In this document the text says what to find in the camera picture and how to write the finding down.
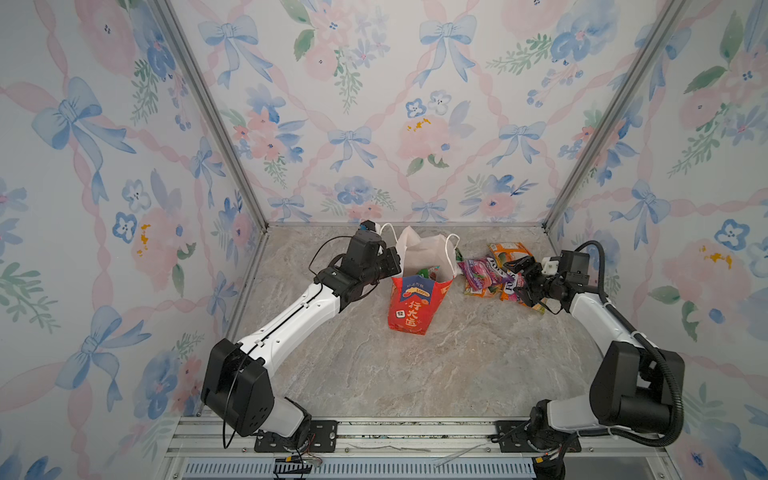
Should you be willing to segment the purple berries candy pack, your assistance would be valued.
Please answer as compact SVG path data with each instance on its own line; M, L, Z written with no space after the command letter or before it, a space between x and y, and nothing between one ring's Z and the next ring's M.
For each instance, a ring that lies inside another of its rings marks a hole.
M494 258L483 257L477 259L465 259L458 266L465 277L466 282L472 284L475 289L503 284L511 277L500 269Z

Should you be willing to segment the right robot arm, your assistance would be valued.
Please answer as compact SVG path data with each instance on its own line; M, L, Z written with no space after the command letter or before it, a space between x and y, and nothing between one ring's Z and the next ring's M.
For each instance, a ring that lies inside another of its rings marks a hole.
M602 360L586 394L538 402L528 421L499 432L498 442L557 454L583 437L616 436L651 448L673 444L684 427L685 362L657 347L612 302L603 246L587 241L556 257L525 256L504 267L518 276L514 291L525 305L556 301L587 330Z

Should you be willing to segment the red paper bag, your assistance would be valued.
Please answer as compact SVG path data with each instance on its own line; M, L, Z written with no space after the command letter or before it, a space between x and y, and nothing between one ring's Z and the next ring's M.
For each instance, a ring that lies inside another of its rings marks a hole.
M388 326L392 330L424 335L460 273L455 259L460 237L453 233L422 237L411 227L397 233L389 223L378 226L377 233L385 239L396 240L400 257L401 272L392 278ZM436 282L417 275L418 270L433 266L439 267Z

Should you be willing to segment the yellow green candy pack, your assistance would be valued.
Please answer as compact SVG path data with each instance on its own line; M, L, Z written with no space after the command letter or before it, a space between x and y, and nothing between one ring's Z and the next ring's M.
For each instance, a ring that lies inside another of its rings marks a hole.
M433 282L436 282L438 280L438 274L439 274L438 266L423 268L417 271L417 275L419 277L431 280Z

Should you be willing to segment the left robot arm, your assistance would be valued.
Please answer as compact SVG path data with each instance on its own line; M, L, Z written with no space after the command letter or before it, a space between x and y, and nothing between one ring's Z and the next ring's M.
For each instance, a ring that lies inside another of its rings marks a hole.
M347 239L347 250L313 275L312 283L265 326L211 350L201 400L241 437L273 434L302 448L309 441L312 416L296 402L278 397L272 375L322 324L373 292L384 279L401 273L394 247L383 228L366 220Z

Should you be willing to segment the pink fruit candy pack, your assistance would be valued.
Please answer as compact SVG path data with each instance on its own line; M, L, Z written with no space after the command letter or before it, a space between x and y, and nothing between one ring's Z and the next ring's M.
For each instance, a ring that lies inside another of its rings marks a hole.
M524 287L525 281L522 274L517 273L510 277L502 286L500 300L501 301L514 301L522 306L526 306L526 303L518 295L516 288Z

